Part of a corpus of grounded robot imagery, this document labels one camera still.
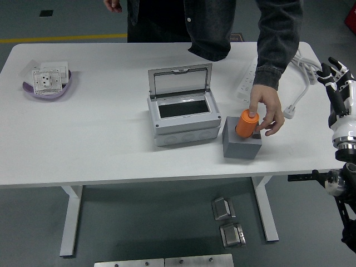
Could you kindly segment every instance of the jacket sleeve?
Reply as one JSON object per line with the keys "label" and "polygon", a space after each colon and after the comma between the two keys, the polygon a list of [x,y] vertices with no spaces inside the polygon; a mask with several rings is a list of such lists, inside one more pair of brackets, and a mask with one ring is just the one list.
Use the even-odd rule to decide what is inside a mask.
{"label": "jacket sleeve", "polygon": [[278,81],[299,47],[301,0],[256,0],[261,17],[254,84],[278,89]]}

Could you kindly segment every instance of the orange cylinder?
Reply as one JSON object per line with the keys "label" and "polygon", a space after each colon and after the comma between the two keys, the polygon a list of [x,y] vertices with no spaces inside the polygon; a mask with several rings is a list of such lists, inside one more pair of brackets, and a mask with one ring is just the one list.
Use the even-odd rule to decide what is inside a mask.
{"label": "orange cylinder", "polygon": [[235,127],[236,133],[243,138],[250,137],[254,132],[259,119],[260,116],[258,113],[256,113],[255,117],[250,118],[249,110],[244,110],[240,116],[238,124]]}

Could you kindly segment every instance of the metal plate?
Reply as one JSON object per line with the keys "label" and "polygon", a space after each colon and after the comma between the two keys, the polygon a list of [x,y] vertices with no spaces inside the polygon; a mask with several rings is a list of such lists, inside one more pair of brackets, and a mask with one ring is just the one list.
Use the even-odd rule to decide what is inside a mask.
{"label": "metal plate", "polygon": [[245,236],[240,224],[226,224],[220,227],[224,248],[245,246]]}
{"label": "metal plate", "polygon": [[234,267],[231,254],[166,259],[166,267]]}
{"label": "metal plate", "polygon": [[94,267],[165,267],[165,259],[111,261],[96,263]]}
{"label": "metal plate", "polygon": [[220,197],[211,202],[214,218],[217,221],[236,218],[233,202],[230,198]]}

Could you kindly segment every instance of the transparent lid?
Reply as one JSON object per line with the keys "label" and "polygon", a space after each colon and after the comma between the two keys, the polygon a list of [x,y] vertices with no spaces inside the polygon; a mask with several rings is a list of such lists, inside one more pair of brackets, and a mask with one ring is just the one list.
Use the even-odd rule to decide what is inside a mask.
{"label": "transparent lid", "polygon": [[149,70],[150,95],[210,90],[212,64]]}

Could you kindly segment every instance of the yellow floor line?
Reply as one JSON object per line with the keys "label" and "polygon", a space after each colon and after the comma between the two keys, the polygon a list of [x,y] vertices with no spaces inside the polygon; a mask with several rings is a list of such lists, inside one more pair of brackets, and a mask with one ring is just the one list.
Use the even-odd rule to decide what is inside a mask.
{"label": "yellow floor line", "polygon": [[127,37],[127,33],[79,35],[79,36],[55,36],[55,37],[37,37],[37,38],[0,39],[0,43],[29,43],[29,42],[47,42],[47,41],[83,40],[83,39],[110,39],[110,38],[126,38],[126,37]]}

